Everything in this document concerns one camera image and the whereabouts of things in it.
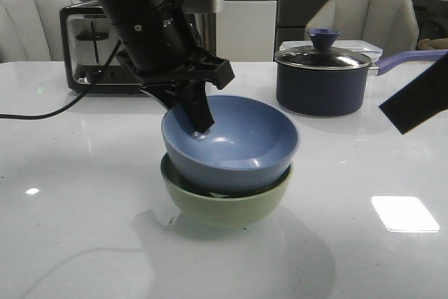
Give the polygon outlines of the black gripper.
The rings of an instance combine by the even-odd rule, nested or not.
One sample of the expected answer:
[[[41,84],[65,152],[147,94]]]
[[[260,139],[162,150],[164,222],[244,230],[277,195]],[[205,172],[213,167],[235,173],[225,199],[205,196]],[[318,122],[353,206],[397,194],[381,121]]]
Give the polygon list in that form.
[[[205,83],[222,90],[235,74],[229,60],[216,57],[203,48],[199,51],[198,60],[188,60],[171,70],[139,70],[126,50],[121,50],[116,58],[137,79],[140,91],[156,99],[166,110],[181,104],[194,130],[205,133],[214,124]]]

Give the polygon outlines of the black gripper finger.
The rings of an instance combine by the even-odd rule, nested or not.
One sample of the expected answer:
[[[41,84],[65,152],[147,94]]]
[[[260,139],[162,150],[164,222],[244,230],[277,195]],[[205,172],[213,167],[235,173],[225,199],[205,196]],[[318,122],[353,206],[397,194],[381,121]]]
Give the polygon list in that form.
[[[406,134],[447,109],[447,55],[379,105],[394,127]]]

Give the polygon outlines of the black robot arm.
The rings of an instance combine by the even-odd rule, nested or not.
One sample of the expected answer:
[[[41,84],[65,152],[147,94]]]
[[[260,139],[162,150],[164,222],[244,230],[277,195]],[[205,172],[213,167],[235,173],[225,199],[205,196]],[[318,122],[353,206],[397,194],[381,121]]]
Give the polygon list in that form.
[[[235,77],[229,60],[204,49],[182,5],[185,0],[98,0],[123,49],[119,63],[142,92],[166,109],[179,105],[194,130],[214,123],[205,84],[223,89]]]

